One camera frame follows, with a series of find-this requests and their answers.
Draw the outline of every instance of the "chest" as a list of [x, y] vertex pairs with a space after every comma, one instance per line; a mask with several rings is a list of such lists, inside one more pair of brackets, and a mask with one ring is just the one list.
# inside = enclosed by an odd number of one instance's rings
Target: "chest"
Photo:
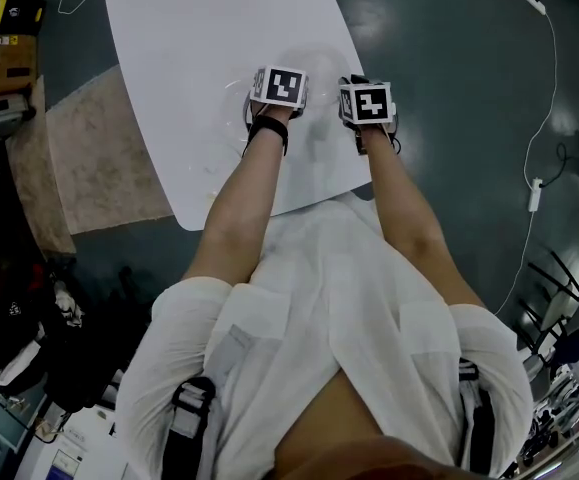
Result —
[[275, 474], [282, 477], [336, 444], [382, 435], [349, 378], [338, 370], [309, 403], [275, 450]]

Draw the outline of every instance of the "power adapter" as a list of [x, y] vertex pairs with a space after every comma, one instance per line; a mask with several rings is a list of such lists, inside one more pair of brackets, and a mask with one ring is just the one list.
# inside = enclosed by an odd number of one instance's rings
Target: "power adapter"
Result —
[[547, 13], [547, 9], [545, 8], [545, 4], [543, 4], [540, 0], [526, 0], [531, 4], [536, 11], [538, 11], [543, 16]]
[[531, 182], [531, 195], [529, 196], [529, 210], [530, 213], [534, 213], [538, 210], [540, 205], [540, 194], [542, 193], [542, 180], [540, 178], [534, 178]]

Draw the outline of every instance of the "black strap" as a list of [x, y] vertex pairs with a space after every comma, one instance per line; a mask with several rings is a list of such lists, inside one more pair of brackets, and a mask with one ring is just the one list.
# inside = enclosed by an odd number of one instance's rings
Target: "black strap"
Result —
[[[198, 390], [204, 392], [200, 407], [182, 401], [185, 390], [190, 388], [193, 389], [194, 393], [197, 393]], [[193, 437], [179, 434], [173, 428], [169, 431], [162, 459], [161, 480], [196, 478], [202, 456], [202, 439], [209, 420], [209, 408], [215, 396], [216, 388], [211, 379], [207, 377], [193, 377], [176, 389], [172, 400], [174, 417], [176, 411], [182, 410], [197, 415], [200, 418], [200, 423]]]
[[471, 453], [469, 470], [472, 473], [489, 476], [493, 459], [493, 438], [496, 432], [496, 418], [493, 414], [491, 398], [484, 389], [480, 391], [482, 405], [473, 413]]
[[471, 385], [469, 391], [475, 396], [475, 409], [473, 412], [473, 430], [471, 442], [467, 443], [469, 423], [467, 421], [466, 405], [461, 390], [462, 406], [465, 410], [463, 435], [460, 445], [459, 457], [464, 454], [469, 446], [469, 464], [467, 469], [472, 473], [489, 476], [493, 460], [493, 440], [496, 433], [496, 418], [491, 405], [489, 393], [482, 389], [480, 384], [480, 371], [471, 361], [460, 358], [458, 378], [461, 386]]
[[242, 156], [245, 156], [247, 148], [253, 138], [258, 134], [260, 130], [263, 128], [268, 128], [271, 131], [276, 132], [282, 138], [282, 145], [285, 150], [285, 156], [287, 155], [287, 145], [289, 144], [289, 130], [287, 127], [282, 124], [277, 119], [269, 116], [256, 116], [249, 128], [249, 137], [247, 138], [247, 145], [245, 146], [245, 150], [242, 152]]

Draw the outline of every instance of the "black chair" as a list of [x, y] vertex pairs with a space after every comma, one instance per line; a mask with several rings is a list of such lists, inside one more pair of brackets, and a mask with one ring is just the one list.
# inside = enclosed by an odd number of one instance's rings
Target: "black chair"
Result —
[[571, 297], [573, 300], [578, 302], [578, 307], [576, 308], [575, 312], [573, 313], [573, 316], [567, 320], [567, 323], [565, 326], [567, 333], [572, 334], [573, 332], [575, 332], [579, 329], [579, 284], [576, 281], [576, 279], [573, 277], [571, 272], [569, 272], [569, 269], [565, 266], [565, 264], [562, 262], [562, 260], [558, 257], [558, 255], [555, 252], [551, 251], [551, 256], [553, 257], [554, 260], [556, 260], [556, 263], [558, 263], [558, 265], [560, 266], [562, 271], [565, 273], [565, 275], [569, 279], [572, 287], [574, 287], [575, 290], [578, 292], [577, 294], [574, 293], [574, 291], [572, 291], [569, 288], [569, 285], [565, 286], [560, 281], [558, 281], [555, 277], [547, 274], [547, 272], [542, 270], [536, 264], [529, 263], [529, 268], [533, 269], [538, 274], [540, 274], [542, 277], [544, 277], [547, 281], [554, 284], [558, 288], [557, 293], [564, 292], [567, 295], [569, 295], [569, 297]]
[[[528, 309], [530, 315], [532, 313], [535, 315], [531, 308]], [[553, 329], [550, 329], [547, 333], [541, 333], [538, 340], [535, 341], [520, 326], [515, 325], [514, 330], [531, 351], [531, 356], [524, 362], [524, 366], [529, 377], [534, 402], [540, 402], [549, 394], [551, 382], [558, 368], [565, 364], [575, 364], [579, 361], [579, 330], [568, 334], [564, 327], [561, 327], [562, 334], [557, 335]], [[551, 357], [544, 358], [539, 349], [544, 338], [549, 334], [556, 337], [556, 343]]]

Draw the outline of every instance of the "beige rug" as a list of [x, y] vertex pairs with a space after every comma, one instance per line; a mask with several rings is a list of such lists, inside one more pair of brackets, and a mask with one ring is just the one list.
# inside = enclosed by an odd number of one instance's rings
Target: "beige rug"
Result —
[[71, 234], [172, 215], [119, 66], [47, 112], [47, 129]]
[[43, 252], [75, 253], [54, 177], [45, 119], [44, 80], [31, 95], [36, 117], [7, 141], [9, 167], [25, 217]]

